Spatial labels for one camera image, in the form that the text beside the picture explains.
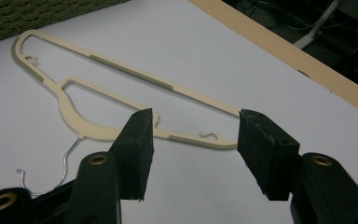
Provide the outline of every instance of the hanger hook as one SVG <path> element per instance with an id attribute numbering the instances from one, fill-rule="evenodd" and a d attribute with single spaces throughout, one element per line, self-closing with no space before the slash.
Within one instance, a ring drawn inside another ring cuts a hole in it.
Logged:
<path id="1" fill-rule="evenodd" d="M 39 192 L 39 193 L 35 193 L 35 192 L 31 192 L 26 186 L 25 186 L 25 183 L 24 183 L 24 179 L 25 179 L 25 171 L 22 170 L 22 169 L 17 169 L 17 173 L 20 173 L 21 175 L 21 181 L 20 181 L 20 184 L 21 184 L 21 187 L 23 189 L 28 189 L 30 191 L 30 194 L 33 195 L 33 196 L 40 196 L 40 195 L 43 195 L 43 194 L 46 194 L 46 193 L 49 193 L 53 190 L 55 190 L 62 182 L 63 180 L 66 178 L 66 171 L 68 170 L 68 162 L 67 162 L 67 158 L 69 156 L 69 154 L 72 152 L 72 150 L 74 150 L 74 148 L 77 146 L 77 144 L 81 141 L 82 139 L 81 138 L 77 138 L 77 140 L 74 142 L 74 144 L 68 149 L 68 151 L 65 153 L 65 155 L 63 156 L 63 173 L 62 173 L 62 177 L 61 177 L 61 180 L 60 182 L 58 182 L 58 184 L 56 186 L 54 186 L 52 189 L 49 189 L 47 191 L 44 191 L 44 192 Z"/>

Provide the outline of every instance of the wooden board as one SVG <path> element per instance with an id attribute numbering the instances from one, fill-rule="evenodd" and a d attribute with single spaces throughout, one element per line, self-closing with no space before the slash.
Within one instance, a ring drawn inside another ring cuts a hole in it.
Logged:
<path id="1" fill-rule="evenodd" d="M 221 0 L 190 0 L 218 21 L 358 108 L 358 85 Z"/>

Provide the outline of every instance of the beige plastic hanger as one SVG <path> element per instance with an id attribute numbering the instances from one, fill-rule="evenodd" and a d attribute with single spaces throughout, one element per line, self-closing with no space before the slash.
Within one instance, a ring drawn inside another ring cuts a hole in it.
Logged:
<path id="1" fill-rule="evenodd" d="M 43 83 L 43 85 L 50 90 L 54 94 L 54 96 L 57 98 L 59 103 L 59 109 L 62 115 L 62 119 L 68 125 L 70 129 L 72 129 L 77 134 L 77 140 L 76 142 L 71 146 L 71 148 L 65 153 L 65 156 L 63 158 L 63 175 L 61 181 L 56 185 L 53 189 L 50 189 L 45 192 L 41 193 L 34 193 L 31 192 L 33 195 L 42 195 L 45 193 L 48 193 L 55 188 L 57 188 L 61 182 L 66 177 L 66 170 L 67 170 L 67 164 L 66 164 L 66 158 L 69 155 L 69 153 L 74 149 L 74 147 L 83 139 L 90 138 L 94 140 L 100 140 L 100 141 L 114 141 L 118 137 L 118 135 L 121 132 L 121 128 L 108 128 L 100 125 L 96 125 L 86 119 L 84 119 L 75 109 L 75 107 L 72 104 L 72 101 L 69 97 L 69 95 L 63 90 L 65 86 L 75 83 L 78 85 L 81 85 L 83 87 L 89 88 L 93 91 L 96 91 L 104 96 L 110 97 L 116 101 L 121 102 L 122 104 L 128 105 L 132 108 L 135 108 L 137 110 L 145 109 L 144 106 L 138 105 L 137 103 L 126 99 L 120 95 L 114 94 L 110 91 L 106 91 L 104 89 L 101 89 L 85 80 L 82 80 L 77 77 L 68 77 L 64 79 L 61 83 L 54 82 L 48 75 L 46 75 L 43 71 L 41 71 L 37 67 L 37 58 L 34 55 L 29 54 L 23 54 L 21 51 L 21 46 L 23 42 L 30 36 L 37 36 L 41 39 L 44 39 L 52 44 L 58 45 L 60 47 L 63 47 L 65 49 L 69 49 L 73 52 L 76 52 L 80 55 L 84 55 L 88 58 L 91 58 L 92 60 L 103 63 L 105 65 L 108 65 L 110 67 L 113 67 L 119 71 L 122 71 L 124 73 L 127 73 L 129 75 L 132 75 L 134 77 L 138 77 L 140 79 L 146 80 L 152 84 L 155 84 L 157 86 L 160 86 L 164 89 L 178 92 L 186 97 L 192 98 L 194 100 L 197 100 L 199 102 L 202 102 L 206 105 L 210 105 L 212 107 L 215 107 L 221 111 L 224 111 L 230 115 L 233 115 L 235 117 L 239 116 L 239 109 L 231 107 L 229 105 L 225 105 L 223 103 L 220 103 L 214 99 L 211 99 L 209 97 L 206 97 L 204 95 L 201 95 L 199 93 L 193 92 L 191 90 L 188 90 L 184 87 L 180 87 L 178 85 L 175 85 L 173 83 L 170 83 L 168 81 L 162 80 L 158 77 L 149 75 L 147 73 L 141 72 L 137 69 L 131 68 L 127 65 L 124 65 L 122 63 L 107 59 L 103 56 L 100 56 L 96 53 L 93 53 L 91 51 L 88 51 L 86 49 L 82 49 L 81 47 L 75 46 L 73 44 L 70 44 L 68 42 L 65 42 L 63 40 L 60 40 L 57 37 L 48 35 L 46 33 L 36 31 L 36 30 L 30 30 L 26 31 L 23 34 L 21 34 L 19 37 L 15 39 L 13 42 L 12 48 L 11 48 L 11 54 L 13 59 L 26 71 L 28 71 L 31 75 L 33 75 L 37 80 Z M 207 147 L 212 149 L 219 149 L 219 150 L 228 150 L 228 149 L 234 149 L 237 147 L 237 139 L 234 140 L 225 140 L 223 139 L 218 133 L 210 132 L 210 133 L 200 133 L 200 136 L 193 136 L 189 134 L 183 134 L 183 133 L 175 133 L 170 131 L 164 131 L 157 128 L 158 125 L 159 116 L 157 113 L 153 112 L 153 135 L 162 138 L 171 140 L 174 142 L 181 142 L 185 144 L 195 145 L 199 147 Z M 25 188 L 24 184 L 24 175 L 25 172 L 22 169 L 18 169 L 18 172 L 21 174 L 21 186 Z"/>

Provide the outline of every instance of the white table surface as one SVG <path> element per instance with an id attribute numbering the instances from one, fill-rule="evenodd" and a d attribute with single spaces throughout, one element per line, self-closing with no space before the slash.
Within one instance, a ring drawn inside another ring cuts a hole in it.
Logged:
<path id="1" fill-rule="evenodd" d="M 329 155 L 358 183 L 358 109 L 228 29 L 187 1 L 133 0 L 41 29 L 229 105 L 264 113 L 300 144 L 300 154 Z M 57 101 L 18 67 L 14 37 L 0 41 L 0 189 L 53 187 L 76 135 Z M 155 88 L 96 62 L 31 38 L 23 50 L 56 82 L 81 77 L 126 96 L 161 117 L 159 128 L 237 137 L 239 120 Z M 122 127 L 134 111 L 76 85 L 66 91 L 85 118 Z M 69 157 L 66 181 L 81 159 L 111 142 L 82 141 Z M 289 202 L 269 202 L 236 150 L 216 151 L 154 139 L 145 201 L 122 201 L 124 223 L 291 223 Z"/>

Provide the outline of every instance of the green fabric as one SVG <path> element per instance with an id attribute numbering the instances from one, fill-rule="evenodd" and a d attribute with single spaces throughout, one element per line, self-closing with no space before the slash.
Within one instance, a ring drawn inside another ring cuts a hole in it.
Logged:
<path id="1" fill-rule="evenodd" d="M 0 40 L 128 0 L 0 0 Z"/>

